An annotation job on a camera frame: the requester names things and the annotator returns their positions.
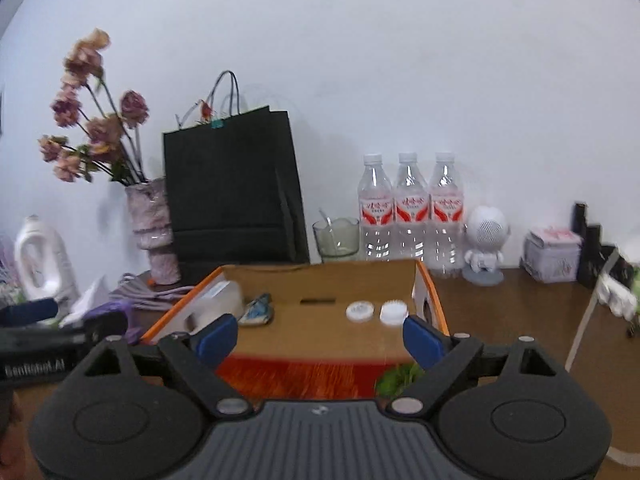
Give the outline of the white plastic bottle in box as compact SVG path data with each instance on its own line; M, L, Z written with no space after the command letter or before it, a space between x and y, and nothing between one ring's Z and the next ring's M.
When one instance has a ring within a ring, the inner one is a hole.
M220 281L207 286L190 300L167 325L168 333L195 334L225 314L240 318L243 312L244 300L240 285L234 281Z

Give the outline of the white ridged jar lid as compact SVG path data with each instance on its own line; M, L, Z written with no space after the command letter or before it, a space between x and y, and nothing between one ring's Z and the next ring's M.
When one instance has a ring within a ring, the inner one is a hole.
M401 300L385 301L380 310L380 321L386 326L401 326L409 315L407 304Z

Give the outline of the blue patterned small pouch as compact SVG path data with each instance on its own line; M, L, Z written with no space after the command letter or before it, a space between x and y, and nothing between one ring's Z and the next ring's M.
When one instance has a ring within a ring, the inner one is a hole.
M270 294L262 294L253 299L238 319L239 326L258 327L268 325L273 320L273 306Z

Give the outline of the white detergent bottle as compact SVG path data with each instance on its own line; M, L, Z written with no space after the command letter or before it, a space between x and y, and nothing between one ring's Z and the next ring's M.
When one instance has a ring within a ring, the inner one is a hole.
M53 298L60 309L66 309L79 298L61 235L35 214L24 220L14 244L14 256L28 300Z

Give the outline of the orange cardboard box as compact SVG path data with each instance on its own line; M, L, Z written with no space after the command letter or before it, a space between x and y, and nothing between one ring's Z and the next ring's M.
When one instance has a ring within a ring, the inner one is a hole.
M252 401L370 398L378 378L410 363L400 328L379 318L348 320L355 301L379 308L402 300L410 313L448 330L431 275L416 260L221 266L152 325L143 342L182 332L196 298L223 281L238 283L245 300L269 294L274 307L268 325L240 328L234 350L216 369Z

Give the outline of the right water bottle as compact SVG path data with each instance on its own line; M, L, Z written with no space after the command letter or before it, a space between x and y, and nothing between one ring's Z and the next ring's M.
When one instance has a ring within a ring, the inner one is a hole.
M463 185L452 153L438 153L428 182L431 246L428 267L442 278L456 276L463 252Z

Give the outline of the middle water bottle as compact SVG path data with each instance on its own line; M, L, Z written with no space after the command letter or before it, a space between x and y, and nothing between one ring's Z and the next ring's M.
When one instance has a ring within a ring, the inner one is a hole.
M398 254L405 259L424 258L430 200L415 152L400 153L395 185Z

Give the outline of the white robot figurine speaker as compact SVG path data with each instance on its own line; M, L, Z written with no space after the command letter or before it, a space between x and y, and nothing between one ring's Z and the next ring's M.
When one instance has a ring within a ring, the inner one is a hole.
M477 206L465 225L469 248L464 254L462 276L476 286L497 286L503 279L502 248L510 236L510 226L502 211L493 206Z

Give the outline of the mottled pink vase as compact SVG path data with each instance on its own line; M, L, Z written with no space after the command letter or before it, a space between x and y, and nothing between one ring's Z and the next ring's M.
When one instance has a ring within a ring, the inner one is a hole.
M166 183L158 178L126 188L132 232L137 246L149 258L150 274L157 285L181 280L172 232Z

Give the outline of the glass cup with spoon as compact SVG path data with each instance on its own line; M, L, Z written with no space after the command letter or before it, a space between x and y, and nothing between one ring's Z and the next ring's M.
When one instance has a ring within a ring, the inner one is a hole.
M360 255L360 224L355 218L331 217L322 208L314 222L314 240L323 263L356 261Z

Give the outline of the black paper shopping bag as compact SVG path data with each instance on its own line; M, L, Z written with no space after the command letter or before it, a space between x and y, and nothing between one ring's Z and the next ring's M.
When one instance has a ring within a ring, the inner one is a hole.
M243 112L235 73L228 115L204 101L199 124L163 137L166 195L182 280L224 264L305 264L309 248L288 113Z

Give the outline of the small lilac tin box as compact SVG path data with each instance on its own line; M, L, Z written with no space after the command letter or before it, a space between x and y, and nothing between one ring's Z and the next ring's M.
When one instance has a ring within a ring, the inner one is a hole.
M546 284L576 280L582 238L568 230L533 228L524 238L521 267Z

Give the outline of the black small bottles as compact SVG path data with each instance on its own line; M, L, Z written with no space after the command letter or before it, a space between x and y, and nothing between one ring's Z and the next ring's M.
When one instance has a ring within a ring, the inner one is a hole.
M603 248L602 226L600 223L587 221L587 205L585 203L574 203L570 229L582 240L576 281L585 288L593 289L613 247Z

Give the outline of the white power strip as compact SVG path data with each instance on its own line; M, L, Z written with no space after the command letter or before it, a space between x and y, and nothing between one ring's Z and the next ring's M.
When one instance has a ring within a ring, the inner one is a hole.
M616 318L627 322L626 336L639 336L639 266L629 262L615 246L606 246L597 295Z

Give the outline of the dried pink flower bouquet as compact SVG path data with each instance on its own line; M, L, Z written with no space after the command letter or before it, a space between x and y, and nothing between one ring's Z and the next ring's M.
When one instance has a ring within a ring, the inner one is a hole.
M96 28L64 58L61 88L50 105L63 132L38 140L42 159L63 182L90 182L98 172L123 186L149 181L140 141L149 107L137 91L116 99L107 87L103 51L110 44L108 33Z

